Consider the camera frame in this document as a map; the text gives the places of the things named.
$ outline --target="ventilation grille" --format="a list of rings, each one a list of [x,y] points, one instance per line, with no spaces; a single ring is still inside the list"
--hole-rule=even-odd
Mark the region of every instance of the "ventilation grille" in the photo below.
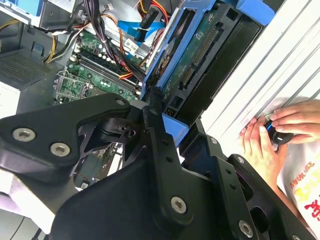
[[[30,84],[51,70],[16,52],[0,57],[0,75],[21,85]]]

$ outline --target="blue plastic tab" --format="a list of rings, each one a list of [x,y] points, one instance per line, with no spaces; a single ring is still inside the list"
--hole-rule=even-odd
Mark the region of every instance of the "blue plastic tab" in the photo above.
[[[140,22],[118,21],[118,27],[134,38],[138,38],[140,35],[140,33],[136,30],[140,28]],[[149,28],[149,31],[145,35],[145,39],[147,39],[156,30],[163,28],[165,28],[164,22],[153,22]]]
[[[7,0],[7,2],[16,5],[26,13],[39,17],[44,0]]]
[[[239,0],[236,9],[263,26],[268,25],[276,15],[271,7],[260,0]]]
[[[188,125],[164,113],[162,114],[162,118],[166,133],[172,135],[174,144],[176,147],[178,147],[181,141],[189,132]]]

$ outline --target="red wire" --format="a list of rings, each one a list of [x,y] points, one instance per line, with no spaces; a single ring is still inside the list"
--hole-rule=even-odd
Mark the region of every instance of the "red wire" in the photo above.
[[[157,7],[158,9],[160,9],[160,11],[162,12],[162,14],[164,15],[164,18],[165,18],[165,24],[167,25],[168,22],[169,22],[169,18],[168,18],[168,14],[163,10],[163,8],[161,6],[159,6],[157,3],[155,2],[152,2],[151,3],[151,6],[155,6]]]

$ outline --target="finger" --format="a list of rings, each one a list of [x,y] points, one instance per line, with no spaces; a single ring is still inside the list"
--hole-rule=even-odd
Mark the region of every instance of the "finger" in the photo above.
[[[302,102],[300,104],[288,106],[285,108],[280,108],[274,111],[274,114],[270,116],[272,121],[289,116],[296,113],[308,113],[308,112],[318,112],[319,103],[314,101]]]
[[[254,126],[257,122],[257,119],[253,118],[248,126],[246,127],[245,133],[244,133],[244,152],[246,155],[251,155],[252,154],[252,149],[250,145],[250,137],[251,137],[251,132],[254,129]]]
[[[255,123],[251,132],[251,137],[250,137],[250,146],[251,146],[252,154],[256,155],[259,158],[262,157],[259,127],[263,126],[264,123],[265,123],[265,118],[262,116]]]
[[[307,134],[298,134],[293,136],[290,144],[306,144],[316,141],[318,138]]]
[[[274,153],[267,129],[264,126],[259,127],[261,151],[264,158],[270,157]]]
[[[272,126],[286,124],[320,124],[319,112],[298,112],[272,122]]]
[[[306,134],[320,137],[320,124],[315,123],[279,125],[275,127],[275,130],[279,133]]]
[[[244,154],[245,153],[245,132],[246,132],[246,128],[242,129],[242,131],[239,134],[239,138],[238,138],[238,144],[240,147],[240,151]]]
[[[276,154],[278,155],[280,169],[285,163],[287,152],[288,152],[288,144],[278,146]]]

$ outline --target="yellow wire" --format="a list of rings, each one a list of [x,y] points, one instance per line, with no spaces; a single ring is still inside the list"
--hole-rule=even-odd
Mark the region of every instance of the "yellow wire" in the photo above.
[[[127,76],[131,75],[131,74],[132,74],[132,72],[124,74],[124,75],[120,75],[119,78],[124,78],[124,77],[127,77]]]
[[[4,28],[10,26],[11,24],[17,24],[17,23],[19,23],[19,20],[17,20],[17,19],[13,19],[11,21],[8,21],[7,23],[0,26],[0,31],[2,31]]]
[[[142,0],[139,0],[140,1],[140,6],[141,6],[141,10],[144,14],[147,14],[148,12],[145,10],[144,8],[144,5],[142,4]]]
[[[56,52],[56,38],[52,36],[52,48],[46,63],[52,60],[53,56],[55,55],[55,52]]]

